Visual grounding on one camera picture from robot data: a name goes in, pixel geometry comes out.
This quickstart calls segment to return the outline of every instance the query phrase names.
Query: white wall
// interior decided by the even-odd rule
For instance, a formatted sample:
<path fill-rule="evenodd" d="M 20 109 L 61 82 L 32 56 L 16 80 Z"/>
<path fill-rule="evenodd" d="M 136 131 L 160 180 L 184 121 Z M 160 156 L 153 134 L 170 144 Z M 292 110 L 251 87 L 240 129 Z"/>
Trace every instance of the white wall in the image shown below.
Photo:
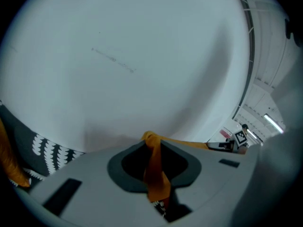
<path fill-rule="evenodd" d="M 80 151 L 147 130 L 207 141 L 243 93 L 239 0 L 30 0 L 1 46 L 0 99 Z"/>

